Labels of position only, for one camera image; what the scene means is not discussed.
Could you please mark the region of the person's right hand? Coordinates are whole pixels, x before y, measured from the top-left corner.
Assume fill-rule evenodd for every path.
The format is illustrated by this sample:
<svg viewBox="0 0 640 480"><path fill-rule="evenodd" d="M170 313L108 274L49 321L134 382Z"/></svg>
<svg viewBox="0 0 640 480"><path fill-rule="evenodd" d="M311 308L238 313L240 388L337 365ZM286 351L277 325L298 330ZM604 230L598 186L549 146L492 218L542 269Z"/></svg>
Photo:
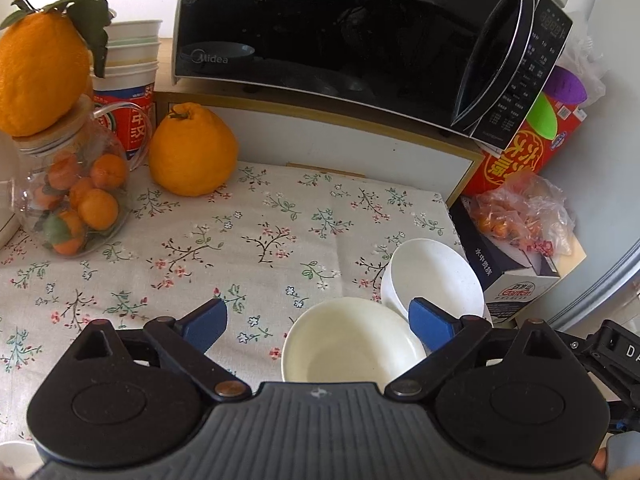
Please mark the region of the person's right hand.
<svg viewBox="0 0 640 480"><path fill-rule="evenodd" d="M600 448L592 466L608 480L640 479L640 432L614 434Z"/></svg>

